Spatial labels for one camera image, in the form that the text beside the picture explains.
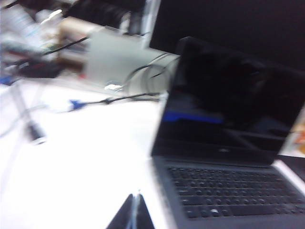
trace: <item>blue connector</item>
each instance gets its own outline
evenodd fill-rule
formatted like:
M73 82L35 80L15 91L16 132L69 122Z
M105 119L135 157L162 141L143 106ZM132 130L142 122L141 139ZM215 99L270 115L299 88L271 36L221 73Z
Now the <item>blue connector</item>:
M87 105L86 103L82 103L79 100L70 100L70 102L73 105L71 111L79 110L79 109L83 108L85 105Z

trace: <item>black cable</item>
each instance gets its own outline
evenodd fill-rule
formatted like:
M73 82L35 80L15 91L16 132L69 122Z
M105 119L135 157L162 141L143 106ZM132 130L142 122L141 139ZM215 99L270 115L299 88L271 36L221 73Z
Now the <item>black cable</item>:
M134 75L139 71L139 70L142 70L144 68L148 68L148 67L151 67L151 66L158 66L158 67L162 67L161 65L157 65L157 64L148 64L148 65L144 65L144 66L141 66L135 70L133 70L131 73L129 73L129 75L126 77L126 80L123 84L123 89L126 91L127 94L129 94L129 84L130 84L130 81L131 79L134 77Z
M164 53L160 54L159 56L153 58L153 59L150 61L150 63L153 62L153 61L155 61L155 60L157 60L157 59L159 59L159 58L162 57L162 56L166 57L167 55L168 55L168 53L167 53L167 52L164 52Z
M19 0L13 1L13 2L10 3L10 4L8 4L8 5L6 5L6 6L3 6L3 7L1 8L1 10L8 9L8 8L14 6L14 5L17 5L18 3L19 3Z
M60 48L58 48L58 49L54 49L54 50L51 50L51 51L47 51L47 52L45 52L43 55L49 55L49 54L51 54L51 53L58 52L58 51L60 51L60 50L66 49L66 48L70 47L71 45L80 43L80 42L82 42L82 41L84 41L84 40L86 40L86 39L88 39L88 38L89 38L89 37L83 37L83 38L81 38L81 39L79 39L79 40L77 40L77 41L75 41L75 42L71 42L71 43L69 43L69 44L66 44L66 45L64 45L64 46L62 46L62 47L60 47Z
M134 98L137 98L137 97L141 97L141 96L157 96L157 95L160 95L159 92L155 92L155 93L141 93L141 94L134 94L134 95L129 95L129 96L122 96L122 97L119 97L119 98L107 98L107 99L103 99L103 100L100 100L100 101L96 101L96 102L87 102L85 104L102 104L102 103L105 103L105 104L111 104L115 101L119 101L119 100L123 100L123 99L134 99Z

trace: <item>keyboard key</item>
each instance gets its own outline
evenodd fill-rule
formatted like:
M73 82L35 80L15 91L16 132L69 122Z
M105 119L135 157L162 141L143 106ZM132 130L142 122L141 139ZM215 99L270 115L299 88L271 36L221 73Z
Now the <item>keyboard key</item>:
M216 203L217 205L222 205L222 204L223 204L223 202L222 202L222 200L221 200L220 198L216 198L216 199L215 199L215 203Z
M288 201L290 202L290 203L293 203L293 204L301 204L301 203L303 203L302 202L302 200L301 199L299 199L298 197L288 197L287 198L288 199Z
M203 200L201 197L181 197L183 205L201 205Z
M205 181L199 180L198 184L200 187L207 187L207 183Z
M198 187L199 186L199 185L197 185L197 182L195 180L189 180L188 185L191 186L191 187Z
M174 183L176 187L186 187L187 183L183 179L174 179Z
M275 213L272 206L269 205L231 205L229 208L234 216L270 215Z
M211 216L210 211L207 207L200 206L199 211L200 211L201 216L204 218Z
M215 204L215 199L213 197L207 197L207 198L205 198L205 203L207 205L213 205L213 204Z
M214 216L214 217L220 216L220 214L219 214L220 210L217 206L210 206L209 209L210 209L210 213L212 216Z
M195 207L184 207L184 211L188 218L196 218L199 216L198 212L196 211Z
M180 196L193 196L194 191L189 187L178 187L178 193Z
M220 206L219 209L220 209L223 216L230 216L231 215L231 211L230 211L229 207Z

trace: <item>laptop logo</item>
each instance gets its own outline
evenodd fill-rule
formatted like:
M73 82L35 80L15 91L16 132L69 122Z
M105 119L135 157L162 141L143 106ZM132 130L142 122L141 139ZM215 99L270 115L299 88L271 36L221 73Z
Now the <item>laptop logo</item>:
M229 149L219 149L218 152L230 152Z

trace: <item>laptop hinge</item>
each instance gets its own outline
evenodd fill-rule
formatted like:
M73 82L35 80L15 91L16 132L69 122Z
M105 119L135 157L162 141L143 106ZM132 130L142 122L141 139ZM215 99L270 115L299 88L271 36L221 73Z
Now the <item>laptop hinge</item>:
M210 164L221 166L234 166L234 167L258 167L258 168L270 168L270 164L257 163L257 162L245 162L245 161L229 161L229 160L213 160L213 159L198 159L191 157L177 157L177 156L164 156L164 159L168 162L188 162L196 164Z

